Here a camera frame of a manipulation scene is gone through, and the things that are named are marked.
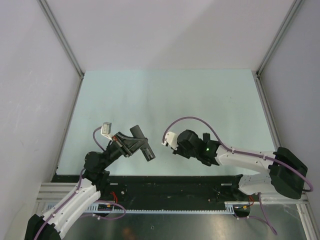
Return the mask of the black remote control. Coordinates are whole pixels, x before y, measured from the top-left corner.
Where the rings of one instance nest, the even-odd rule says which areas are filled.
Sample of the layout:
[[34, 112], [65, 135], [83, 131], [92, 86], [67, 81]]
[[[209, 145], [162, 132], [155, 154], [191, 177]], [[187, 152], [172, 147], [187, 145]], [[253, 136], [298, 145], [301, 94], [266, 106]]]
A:
[[145, 159], [149, 162], [156, 158], [152, 148], [149, 145], [149, 140], [143, 134], [139, 125], [135, 125], [130, 129], [130, 132], [134, 138], [144, 140], [143, 145], [140, 147], [142, 154], [144, 155]]

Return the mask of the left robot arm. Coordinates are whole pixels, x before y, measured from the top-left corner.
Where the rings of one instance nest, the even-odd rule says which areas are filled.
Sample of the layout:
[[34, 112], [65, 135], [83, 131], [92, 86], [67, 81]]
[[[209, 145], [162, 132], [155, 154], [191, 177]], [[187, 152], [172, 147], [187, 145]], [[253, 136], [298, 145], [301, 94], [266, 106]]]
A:
[[110, 196], [110, 173], [106, 168], [120, 157], [131, 157], [140, 150], [148, 161], [155, 158], [140, 127], [136, 125], [130, 131], [131, 136], [121, 132], [107, 135], [110, 141], [103, 152], [91, 151], [85, 156], [75, 187], [49, 211], [42, 215], [34, 214], [28, 220], [26, 240], [63, 239], [91, 204]]

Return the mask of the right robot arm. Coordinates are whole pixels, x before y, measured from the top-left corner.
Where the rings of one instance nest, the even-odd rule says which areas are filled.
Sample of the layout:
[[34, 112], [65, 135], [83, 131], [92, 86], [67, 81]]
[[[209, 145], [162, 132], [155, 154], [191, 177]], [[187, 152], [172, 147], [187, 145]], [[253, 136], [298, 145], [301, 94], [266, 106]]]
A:
[[256, 174], [236, 176], [230, 188], [231, 196], [242, 201], [258, 193], [278, 193], [289, 199], [298, 200], [304, 191], [308, 168], [289, 149], [279, 147], [276, 151], [246, 151], [223, 145], [211, 139], [210, 134], [202, 137], [192, 130], [180, 134], [169, 131], [164, 135], [165, 146], [171, 147], [174, 155], [186, 159], [195, 158], [206, 166], [234, 166], [255, 171]]

